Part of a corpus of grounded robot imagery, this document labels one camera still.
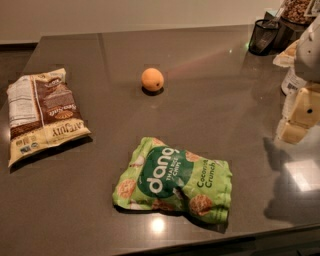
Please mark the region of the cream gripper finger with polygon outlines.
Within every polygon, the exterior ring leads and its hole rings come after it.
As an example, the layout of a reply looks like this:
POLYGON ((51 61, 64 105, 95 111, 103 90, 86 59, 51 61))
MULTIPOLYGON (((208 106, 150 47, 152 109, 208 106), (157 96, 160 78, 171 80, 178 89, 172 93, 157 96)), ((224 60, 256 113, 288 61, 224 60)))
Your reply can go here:
POLYGON ((307 129, 281 119, 276 130, 276 137, 284 142, 297 144, 305 137, 307 132, 307 129))

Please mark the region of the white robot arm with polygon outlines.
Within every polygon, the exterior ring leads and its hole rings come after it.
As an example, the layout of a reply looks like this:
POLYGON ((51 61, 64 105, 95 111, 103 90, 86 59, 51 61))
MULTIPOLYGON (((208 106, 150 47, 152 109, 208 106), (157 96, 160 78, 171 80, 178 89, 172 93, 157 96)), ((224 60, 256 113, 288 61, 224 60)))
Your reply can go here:
POLYGON ((320 121, 320 16, 273 63, 293 68, 295 75, 306 82, 286 97, 276 132, 279 139, 297 144, 320 121))

